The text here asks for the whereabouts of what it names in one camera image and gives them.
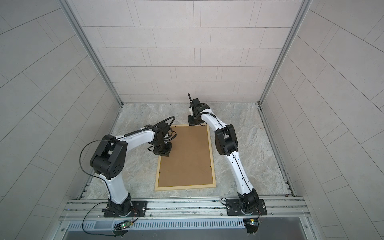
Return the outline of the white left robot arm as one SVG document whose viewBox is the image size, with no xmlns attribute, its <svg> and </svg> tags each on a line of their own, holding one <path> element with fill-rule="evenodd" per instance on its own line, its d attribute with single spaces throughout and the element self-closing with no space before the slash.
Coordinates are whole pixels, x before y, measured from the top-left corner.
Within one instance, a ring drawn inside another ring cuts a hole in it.
<svg viewBox="0 0 384 240">
<path fill-rule="evenodd" d="M 122 171 L 126 154 L 140 145 L 150 144 L 149 151 L 154 155 L 168 157 L 172 149 L 171 140 L 177 134 L 167 121 L 174 119 L 169 117 L 157 124 L 146 125 L 142 129 L 122 136 L 105 135 L 100 140 L 90 160 L 90 166 L 98 175 L 97 178 L 104 181 L 109 193 L 107 206 L 102 210 L 105 218 L 140 215 L 140 211 L 134 209 L 131 195 L 123 182 Z"/>
</svg>

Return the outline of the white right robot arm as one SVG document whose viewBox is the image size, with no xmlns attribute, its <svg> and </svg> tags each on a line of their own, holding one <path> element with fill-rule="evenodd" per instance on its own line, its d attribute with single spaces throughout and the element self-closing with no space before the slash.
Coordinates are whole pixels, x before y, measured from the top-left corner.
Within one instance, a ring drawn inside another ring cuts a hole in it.
<svg viewBox="0 0 384 240">
<path fill-rule="evenodd" d="M 188 116 L 190 126 L 206 123 L 214 130 L 216 149 L 220 155 L 226 158 L 230 165 L 243 213 L 265 216 L 267 209 L 264 200 L 260 199 L 240 160 L 239 143 L 234 126 L 221 121 L 211 108 L 207 104 L 201 103 L 198 98 L 190 98 L 190 113 Z"/>
</svg>

